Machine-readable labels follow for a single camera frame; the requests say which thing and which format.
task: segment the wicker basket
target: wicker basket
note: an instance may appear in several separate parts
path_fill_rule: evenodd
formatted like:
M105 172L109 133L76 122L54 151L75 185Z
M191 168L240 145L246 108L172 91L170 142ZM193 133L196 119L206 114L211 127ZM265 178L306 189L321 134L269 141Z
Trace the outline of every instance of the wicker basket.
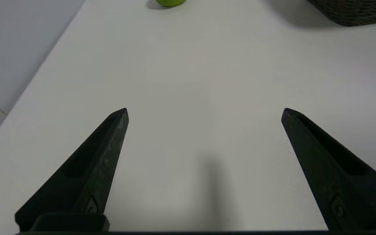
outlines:
M307 0L343 26L376 24L376 0Z

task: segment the green apple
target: green apple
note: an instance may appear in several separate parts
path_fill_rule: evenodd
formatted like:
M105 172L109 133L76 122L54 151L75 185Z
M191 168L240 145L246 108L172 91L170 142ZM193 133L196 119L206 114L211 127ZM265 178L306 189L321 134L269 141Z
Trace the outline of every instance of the green apple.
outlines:
M156 0L158 4L161 4L164 7L174 7L178 6L185 2L185 0Z

